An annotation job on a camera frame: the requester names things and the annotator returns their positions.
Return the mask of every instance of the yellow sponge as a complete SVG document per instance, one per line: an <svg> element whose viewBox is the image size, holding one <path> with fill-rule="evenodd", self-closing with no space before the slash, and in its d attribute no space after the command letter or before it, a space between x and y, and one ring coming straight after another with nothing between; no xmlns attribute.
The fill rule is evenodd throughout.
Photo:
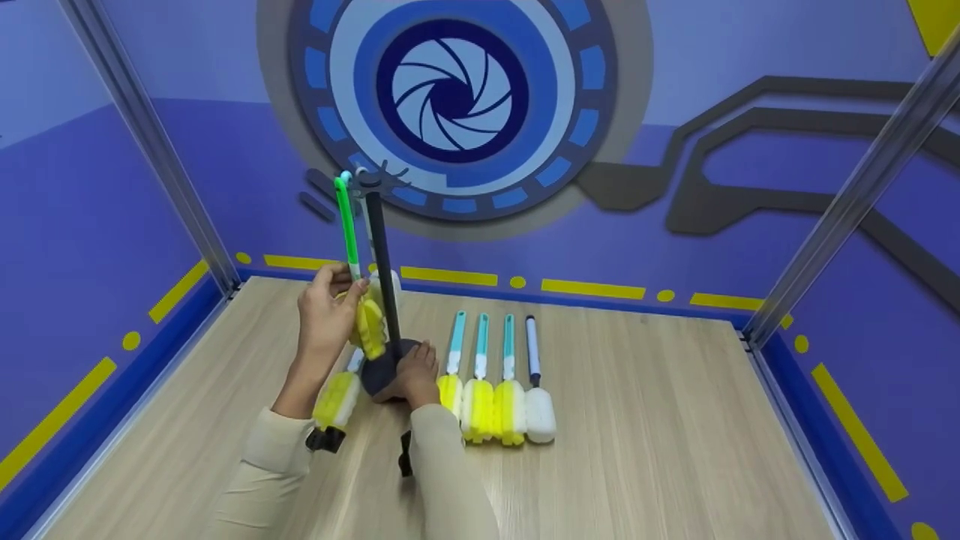
<svg viewBox="0 0 960 540"><path fill-rule="evenodd" d="M485 380L468 380L460 414L461 431L468 442L480 444L490 440L493 437L493 386Z"/></svg>
<svg viewBox="0 0 960 540"><path fill-rule="evenodd" d="M461 405L464 401L464 382L460 380L459 375L444 375L437 380L437 386L440 387L441 405L452 412L459 422Z"/></svg>
<svg viewBox="0 0 960 540"><path fill-rule="evenodd" d="M349 371L340 372L330 378L324 393L313 408L313 419L321 430L330 426L347 430L350 414L360 395L360 378Z"/></svg>
<svg viewBox="0 0 960 540"><path fill-rule="evenodd" d="M383 311L376 301L364 295L357 306L356 321L353 324L353 333L350 343L363 349L369 359L383 356L387 352L383 335Z"/></svg>
<svg viewBox="0 0 960 540"><path fill-rule="evenodd" d="M493 391L493 436L504 446L523 444L527 432L526 396L516 380L504 380Z"/></svg>

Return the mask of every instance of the green handle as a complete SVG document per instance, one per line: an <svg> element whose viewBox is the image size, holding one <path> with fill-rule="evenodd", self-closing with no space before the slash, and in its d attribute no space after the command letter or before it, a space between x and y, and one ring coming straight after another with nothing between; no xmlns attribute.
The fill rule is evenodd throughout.
<svg viewBox="0 0 960 540"><path fill-rule="evenodd" d="M362 278L360 275L360 257L357 255L357 238L353 230L353 208L350 207L350 196L347 194L347 183L342 178L349 172L333 179L333 187L337 191L337 208L340 209L340 220L344 224L344 241L347 243L347 264L350 267L350 277L354 281Z"/></svg>

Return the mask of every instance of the black clip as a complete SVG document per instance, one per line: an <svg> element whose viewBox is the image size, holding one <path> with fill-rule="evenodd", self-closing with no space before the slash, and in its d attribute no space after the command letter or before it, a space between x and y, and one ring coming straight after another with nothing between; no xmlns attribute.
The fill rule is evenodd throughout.
<svg viewBox="0 0 960 540"><path fill-rule="evenodd" d="M400 458L397 463L400 466L400 476L405 479L414 475L414 468L410 464L410 439L412 434L408 430L400 436Z"/></svg>
<svg viewBox="0 0 960 540"><path fill-rule="evenodd" d="M336 454L340 450L340 445L344 444L347 434L341 430L329 426L326 430L320 431L313 428L310 434L306 436L306 448L310 452L317 450L326 450L331 454Z"/></svg>

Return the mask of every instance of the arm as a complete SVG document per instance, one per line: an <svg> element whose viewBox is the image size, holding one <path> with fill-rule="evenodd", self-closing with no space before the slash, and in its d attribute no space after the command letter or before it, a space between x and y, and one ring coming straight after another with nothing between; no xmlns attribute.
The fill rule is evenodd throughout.
<svg viewBox="0 0 960 540"><path fill-rule="evenodd" d="M467 460L460 425L437 402L410 415L410 461L423 495L426 540L496 540L496 515L476 468Z"/></svg>
<svg viewBox="0 0 960 540"><path fill-rule="evenodd" d="M310 471L304 441L313 406L337 356L347 344L366 282L350 284L345 264L327 265L300 295L300 341L286 382L253 425L241 461L214 508L204 538L277 537ZM343 302L334 297L349 289Z"/></svg>
<svg viewBox="0 0 960 540"><path fill-rule="evenodd" d="M310 471L303 441L313 420L296 420L264 408L240 464L217 500L204 538L259 540L279 535L286 512Z"/></svg>
<svg viewBox="0 0 960 540"><path fill-rule="evenodd" d="M467 460L460 425L440 405L437 350L424 341L396 367L386 398L407 400L410 462L423 497L426 540L496 540L496 515L476 468Z"/></svg>

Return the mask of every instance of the circular logo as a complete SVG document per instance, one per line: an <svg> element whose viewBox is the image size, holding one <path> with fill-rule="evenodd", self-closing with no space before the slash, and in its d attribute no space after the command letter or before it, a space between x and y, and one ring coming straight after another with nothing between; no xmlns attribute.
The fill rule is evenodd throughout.
<svg viewBox="0 0 960 540"><path fill-rule="evenodd" d="M616 101L601 0L295 0L304 118L348 169L403 168L386 197L482 221L524 211L594 156Z"/></svg>
<svg viewBox="0 0 960 540"><path fill-rule="evenodd" d="M520 131L526 75L491 32L458 20L414 25L387 46L376 75L380 111L411 149L438 161L488 158Z"/></svg>

